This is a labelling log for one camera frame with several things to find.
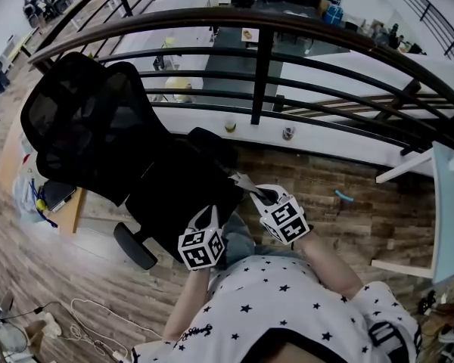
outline wooden handrail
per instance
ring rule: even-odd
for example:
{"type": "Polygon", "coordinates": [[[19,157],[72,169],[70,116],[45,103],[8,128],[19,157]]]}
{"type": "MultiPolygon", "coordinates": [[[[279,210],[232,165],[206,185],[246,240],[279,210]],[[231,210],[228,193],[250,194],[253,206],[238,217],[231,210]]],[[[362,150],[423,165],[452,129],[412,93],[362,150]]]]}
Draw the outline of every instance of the wooden handrail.
{"type": "MultiPolygon", "coordinates": [[[[454,104],[454,90],[442,79],[405,55],[388,47],[377,46],[372,39],[366,36],[328,25],[319,20],[276,12],[266,14],[265,11],[252,9],[220,7],[188,8],[127,17],[123,20],[85,29],[79,34],[69,36],[61,42],[49,45],[36,52],[30,58],[30,63],[36,64],[61,52],[114,36],[153,29],[190,26],[268,27],[282,33],[293,33],[298,36],[330,42],[331,44],[357,51],[392,66],[417,79],[454,104]]],[[[448,120],[443,114],[440,114],[439,118],[448,120]]]]}

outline cable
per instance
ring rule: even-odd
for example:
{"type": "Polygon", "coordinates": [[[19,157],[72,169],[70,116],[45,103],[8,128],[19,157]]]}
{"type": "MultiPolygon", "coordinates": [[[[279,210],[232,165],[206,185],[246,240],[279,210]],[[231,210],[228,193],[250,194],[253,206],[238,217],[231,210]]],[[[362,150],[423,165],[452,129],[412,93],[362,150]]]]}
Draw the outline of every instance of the cable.
{"type": "Polygon", "coordinates": [[[97,306],[100,306],[102,307],[103,309],[106,309],[109,313],[111,313],[112,315],[115,315],[116,317],[118,318],[122,318],[124,321],[126,321],[127,323],[130,323],[130,324],[133,324],[135,325],[136,327],[142,329],[142,330],[147,330],[148,332],[151,332],[153,334],[155,334],[156,336],[158,336],[159,338],[161,338],[161,335],[157,334],[154,330],[150,329],[150,328],[145,328],[145,327],[142,327],[141,325],[138,325],[136,324],[134,321],[131,321],[131,320],[128,320],[127,318],[124,318],[123,316],[119,316],[117,313],[114,313],[113,311],[111,311],[109,308],[106,308],[105,306],[103,306],[102,304],[96,302],[96,301],[91,301],[90,299],[73,299],[71,302],[70,302],[70,308],[72,310],[72,312],[74,313],[74,310],[73,310],[73,303],[74,301],[80,301],[81,303],[92,303],[92,304],[95,304],[97,306]]]}
{"type": "MultiPolygon", "coordinates": [[[[107,336],[105,336],[105,335],[99,334],[98,332],[92,330],[91,328],[86,327],[86,326],[84,325],[84,323],[82,323],[82,322],[79,320],[79,318],[77,317],[76,311],[74,311],[74,303],[75,303],[75,301],[80,301],[81,303],[92,303],[92,304],[94,304],[94,305],[96,305],[96,306],[100,306],[100,307],[102,307],[103,309],[106,309],[106,310],[107,310],[109,313],[111,313],[112,315],[115,315],[115,316],[118,317],[118,318],[122,318],[122,319],[123,319],[124,321],[126,321],[127,323],[133,324],[133,325],[135,325],[136,327],[138,327],[138,328],[140,328],[140,329],[142,329],[142,330],[147,330],[147,331],[149,331],[149,332],[155,334],[155,335],[158,336],[159,338],[161,338],[161,336],[160,336],[159,334],[157,334],[154,330],[152,330],[152,329],[150,329],[150,328],[142,327],[141,325],[136,324],[134,321],[130,321],[130,320],[128,320],[127,318],[124,318],[123,316],[119,316],[117,313],[114,313],[114,312],[111,311],[109,308],[106,308],[105,306],[103,306],[102,304],[100,304],[100,303],[98,303],[98,302],[96,302],[96,301],[92,301],[92,300],[90,300],[90,299],[72,299],[72,301],[70,302],[70,311],[71,311],[71,315],[76,319],[76,321],[79,323],[79,325],[81,325],[81,327],[85,328],[86,330],[88,330],[88,331],[90,331],[90,332],[92,332],[92,333],[94,333],[94,334],[96,334],[96,335],[98,335],[98,336],[100,336],[100,337],[103,337],[103,338],[105,338],[105,339],[107,339],[107,340],[110,340],[110,341],[116,343],[118,346],[120,346],[124,351],[126,351],[126,353],[125,353],[124,356],[123,356],[124,359],[127,359],[127,358],[128,358],[128,353],[129,353],[128,349],[127,349],[123,344],[121,344],[120,342],[118,342],[117,340],[111,339],[110,337],[107,337],[107,336]]],[[[75,336],[76,339],[69,338],[69,340],[78,340],[78,341],[79,341],[79,340],[82,340],[82,341],[86,341],[86,342],[89,343],[89,344],[93,344],[94,347],[95,347],[95,349],[96,349],[96,351],[97,351],[100,355],[103,355],[103,356],[104,356],[104,350],[102,351],[103,354],[101,354],[101,353],[99,352],[101,349],[100,349],[99,347],[97,347],[97,346],[95,345],[95,343],[100,343],[102,346],[107,347],[110,351],[113,351],[107,344],[103,343],[103,342],[100,341],[100,340],[92,340],[92,338],[90,338],[89,335],[88,335],[88,337],[91,339],[90,341],[87,340],[86,338],[82,338],[81,333],[80,333],[80,330],[74,329],[74,326],[71,326],[71,327],[70,327],[70,332],[72,333],[73,336],[75,336]]]]}
{"type": "Polygon", "coordinates": [[[8,354],[7,356],[4,356],[5,358],[8,358],[14,354],[21,354],[22,352],[24,352],[27,349],[27,347],[29,346],[29,338],[17,325],[12,324],[12,323],[6,323],[6,324],[10,324],[11,326],[16,327],[20,331],[20,333],[23,335],[23,339],[25,340],[25,347],[21,351],[12,352],[12,353],[8,354]]]}
{"type": "MultiPolygon", "coordinates": [[[[103,306],[102,304],[100,304],[100,303],[98,303],[96,301],[92,301],[90,299],[72,299],[71,302],[70,302],[70,310],[62,302],[51,301],[51,302],[48,302],[47,304],[45,304],[44,306],[40,306],[38,308],[35,308],[34,310],[32,310],[30,312],[21,313],[19,315],[10,316],[10,317],[7,317],[7,318],[0,318],[0,321],[8,320],[8,319],[11,319],[11,318],[19,318],[21,316],[30,315],[32,313],[39,314],[40,312],[42,312],[44,310],[45,307],[47,307],[47,306],[49,306],[51,304],[58,304],[58,305],[62,306],[66,310],[67,314],[84,330],[84,333],[85,333],[84,335],[82,335],[81,330],[79,329],[79,327],[77,327],[77,325],[75,325],[75,324],[72,324],[69,327],[69,330],[70,330],[70,332],[71,332],[73,337],[58,337],[59,339],[86,342],[86,343],[91,344],[92,346],[94,346],[96,352],[99,355],[106,356],[106,354],[108,354],[108,356],[113,361],[117,361],[115,358],[113,358],[114,350],[112,348],[110,348],[109,345],[104,343],[102,340],[94,340],[94,339],[92,339],[92,337],[87,332],[87,331],[89,331],[89,332],[91,332],[91,333],[93,333],[95,335],[98,335],[98,336],[103,337],[103,338],[105,338],[105,339],[107,339],[107,340],[109,340],[109,341],[111,341],[113,343],[116,343],[124,351],[123,359],[127,359],[128,358],[128,354],[129,354],[129,350],[123,344],[121,344],[120,342],[118,342],[115,339],[112,339],[110,337],[102,335],[102,334],[96,332],[95,330],[93,330],[93,329],[91,329],[89,327],[86,327],[84,325],[84,323],[79,320],[78,316],[76,315],[76,311],[74,310],[75,301],[80,301],[81,303],[92,303],[92,304],[94,304],[96,306],[100,306],[103,309],[106,309],[112,315],[114,315],[114,316],[116,316],[118,318],[121,318],[124,321],[126,321],[127,323],[133,324],[133,325],[135,325],[136,327],[138,327],[138,328],[140,328],[142,330],[147,330],[148,332],[151,332],[151,333],[155,334],[157,337],[159,337],[161,339],[161,335],[157,334],[154,330],[152,330],[150,328],[142,327],[141,325],[136,324],[134,321],[131,321],[131,320],[127,319],[127,318],[124,318],[123,316],[118,315],[117,313],[111,311],[109,308],[103,306]]],[[[16,327],[18,330],[20,330],[20,332],[22,332],[22,334],[26,337],[26,335],[23,333],[23,331],[20,328],[18,328],[14,324],[12,324],[12,325],[14,327],[16,327]]]]}
{"type": "Polygon", "coordinates": [[[30,315],[31,313],[35,313],[36,315],[38,315],[40,312],[42,312],[44,310],[44,308],[46,306],[49,306],[51,304],[59,304],[59,305],[61,305],[61,303],[58,302],[58,301],[51,301],[51,302],[48,302],[47,304],[45,304],[44,306],[40,306],[38,308],[35,308],[33,311],[26,312],[26,313],[21,313],[20,315],[10,316],[8,318],[0,318],[0,320],[8,320],[10,318],[19,318],[20,316],[30,315]]]}

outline mesh chair backrest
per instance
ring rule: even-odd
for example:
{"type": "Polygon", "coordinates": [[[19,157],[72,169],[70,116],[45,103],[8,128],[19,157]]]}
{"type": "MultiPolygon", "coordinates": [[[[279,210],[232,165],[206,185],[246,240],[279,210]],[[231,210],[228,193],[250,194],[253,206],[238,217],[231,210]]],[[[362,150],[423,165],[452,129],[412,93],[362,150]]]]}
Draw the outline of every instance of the mesh chair backrest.
{"type": "Polygon", "coordinates": [[[77,53],[45,74],[21,121],[41,175],[118,206],[172,141],[133,65],[104,68],[77,53]]]}

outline white cable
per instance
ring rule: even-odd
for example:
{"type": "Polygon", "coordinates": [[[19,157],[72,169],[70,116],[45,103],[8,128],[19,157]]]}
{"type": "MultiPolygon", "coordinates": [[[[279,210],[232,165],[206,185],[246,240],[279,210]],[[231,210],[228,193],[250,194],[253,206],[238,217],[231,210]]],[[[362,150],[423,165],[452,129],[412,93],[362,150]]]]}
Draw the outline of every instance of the white cable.
{"type": "MultiPolygon", "coordinates": [[[[96,301],[91,301],[90,299],[73,299],[71,302],[70,302],[70,312],[71,312],[71,315],[74,317],[74,319],[82,326],[84,327],[86,330],[88,330],[89,332],[92,332],[93,334],[96,334],[100,337],[103,337],[107,340],[110,340],[112,341],[113,343],[116,343],[118,346],[121,347],[121,349],[123,349],[125,351],[125,354],[123,356],[123,359],[127,359],[128,358],[128,349],[123,345],[121,344],[120,342],[118,342],[117,340],[115,339],[111,339],[110,337],[107,337],[105,335],[101,335],[99,334],[98,332],[96,332],[95,330],[92,330],[91,328],[89,327],[86,327],[84,325],[84,323],[82,321],[79,320],[79,318],[77,317],[76,315],[76,311],[74,311],[74,302],[75,301],[80,301],[81,303],[92,303],[92,304],[95,304],[96,306],[100,306],[102,307],[103,309],[106,309],[109,313],[111,313],[112,315],[115,315],[116,317],[118,318],[122,318],[124,321],[126,321],[127,323],[130,323],[130,324],[133,324],[135,325],[136,327],[142,329],[142,330],[147,330],[153,334],[155,334],[156,336],[158,336],[159,338],[161,338],[161,336],[159,334],[157,334],[154,330],[150,329],[150,328],[145,328],[145,327],[142,327],[141,325],[138,325],[136,324],[134,321],[131,321],[131,320],[128,320],[127,318],[124,318],[123,316],[119,316],[117,313],[114,313],[113,311],[111,311],[109,308],[106,308],[105,306],[103,306],[102,304],[96,302],[96,301]]],[[[89,335],[82,335],[81,334],[81,330],[75,325],[71,325],[70,326],[70,332],[72,334],[73,337],[61,337],[61,339],[65,339],[65,340],[72,340],[72,341],[83,341],[83,342],[86,342],[86,343],[89,343],[91,345],[94,346],[96,352],[101,355],[101,356],[105,356],[106,355],[106,352],[100,347],[104,347],[106,349],[108,349],[110,351],[111,354],[114,354],[114,351],[112,350],[112,348],[109,347],[109,345],[107,345],[106,343],[102,342],[101,340],[93,340],[89,335]]]]}

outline white t-shirt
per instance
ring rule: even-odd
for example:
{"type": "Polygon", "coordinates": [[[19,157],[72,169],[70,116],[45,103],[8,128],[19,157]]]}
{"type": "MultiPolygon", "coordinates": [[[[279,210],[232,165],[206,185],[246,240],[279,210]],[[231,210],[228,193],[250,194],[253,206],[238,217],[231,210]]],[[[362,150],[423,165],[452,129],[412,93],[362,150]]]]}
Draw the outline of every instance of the white t-shirt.
{"type": "Polygon", "coordinates": [[[330,363],[390,362],[388,354],[401,346],[398,353],[405,352],[391,358],[415,362],[421,345],[418,323],[386,284],[367,284],[348,300],[324,288],[299,259],[248,257],[217,275],[208,297],[180,340],[136,346],[133,363],[241,363],[261,337],[330,363]]]}

